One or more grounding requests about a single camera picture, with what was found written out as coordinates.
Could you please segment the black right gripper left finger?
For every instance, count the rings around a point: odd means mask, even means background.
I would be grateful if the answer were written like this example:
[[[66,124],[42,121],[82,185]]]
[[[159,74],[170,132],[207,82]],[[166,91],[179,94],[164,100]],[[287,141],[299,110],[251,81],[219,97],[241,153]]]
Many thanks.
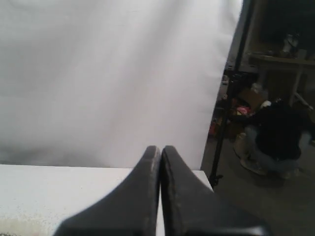
[[[64,220],[56,236],[154,236],[161,154],[148,146],[130,174],[106,197]]]

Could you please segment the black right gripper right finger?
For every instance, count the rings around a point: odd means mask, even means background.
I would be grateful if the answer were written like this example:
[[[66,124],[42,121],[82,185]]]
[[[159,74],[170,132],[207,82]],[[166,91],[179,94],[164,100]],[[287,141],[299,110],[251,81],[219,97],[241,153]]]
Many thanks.
[[[262,219],[221,199],[186,165],[175,147],[161,154],[161,202],[167,236],[270,236]]]

